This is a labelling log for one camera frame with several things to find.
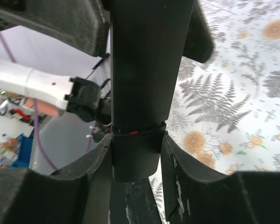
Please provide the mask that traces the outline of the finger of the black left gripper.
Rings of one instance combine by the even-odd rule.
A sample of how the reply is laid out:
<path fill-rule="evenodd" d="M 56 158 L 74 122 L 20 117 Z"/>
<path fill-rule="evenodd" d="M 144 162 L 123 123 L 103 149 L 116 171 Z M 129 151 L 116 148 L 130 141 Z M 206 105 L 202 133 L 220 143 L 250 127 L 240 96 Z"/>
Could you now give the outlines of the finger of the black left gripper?
<path fill-rule="evenodd" d="M 0 30 L 24 26 L 94 57 L 106 53 L 109 25 L 100 0 L 0 0 Z"/>
<path fill-rule="evenodd" d="M 193 3 L 183 56 L 199 63 L 207 62 L 214 50 L 214 42 L 200 3 Z"/>

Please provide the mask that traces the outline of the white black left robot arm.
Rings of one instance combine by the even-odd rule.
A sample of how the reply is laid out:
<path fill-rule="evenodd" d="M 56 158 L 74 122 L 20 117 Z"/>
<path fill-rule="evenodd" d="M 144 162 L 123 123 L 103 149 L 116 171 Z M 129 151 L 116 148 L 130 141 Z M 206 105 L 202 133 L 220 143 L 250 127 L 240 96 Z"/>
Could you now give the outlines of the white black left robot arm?
<path fill-rule="evenodd" d="M 0 61 L 0 88 L 112 127 L 118 142 L 161 142 L 182 57 L 206 62 L 213 40 L 197 0 L 0 0 L 0 30 L 24 26 L 111 61 L 98 85 Z"/>

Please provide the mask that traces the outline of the black remote control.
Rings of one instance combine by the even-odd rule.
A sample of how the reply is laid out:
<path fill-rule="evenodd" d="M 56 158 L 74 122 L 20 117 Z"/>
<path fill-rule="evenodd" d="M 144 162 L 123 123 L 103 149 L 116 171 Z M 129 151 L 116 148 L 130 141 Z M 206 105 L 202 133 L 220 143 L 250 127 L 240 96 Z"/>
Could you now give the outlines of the black remote control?
<path fill-rule="evenodd" d="M 111 2 L 112 163 L 118 182 L 157 170 L 191 0 Z"/>

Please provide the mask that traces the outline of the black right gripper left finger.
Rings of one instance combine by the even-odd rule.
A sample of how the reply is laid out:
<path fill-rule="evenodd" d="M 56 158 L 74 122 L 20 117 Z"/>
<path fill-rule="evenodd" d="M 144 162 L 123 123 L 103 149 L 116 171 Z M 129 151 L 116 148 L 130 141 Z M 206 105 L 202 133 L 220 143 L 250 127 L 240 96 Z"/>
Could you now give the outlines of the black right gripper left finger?
<path fill-rule="evenodd" d="M 0 168 L 0 224 L 106 224 L 112 184 L 111 140 L 42 175 Z"/>

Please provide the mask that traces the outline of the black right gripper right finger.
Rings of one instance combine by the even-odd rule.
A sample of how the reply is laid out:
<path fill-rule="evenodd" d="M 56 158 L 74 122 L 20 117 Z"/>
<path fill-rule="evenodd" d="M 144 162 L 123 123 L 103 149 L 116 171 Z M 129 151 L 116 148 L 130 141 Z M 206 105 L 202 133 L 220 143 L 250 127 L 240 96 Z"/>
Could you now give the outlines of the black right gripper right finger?
<path fill-rule="evenodd" d="M 161 172 L 166 220 L 172 224 L 280 224 L 280 172 L 224 175 L 165 134 Z"/>

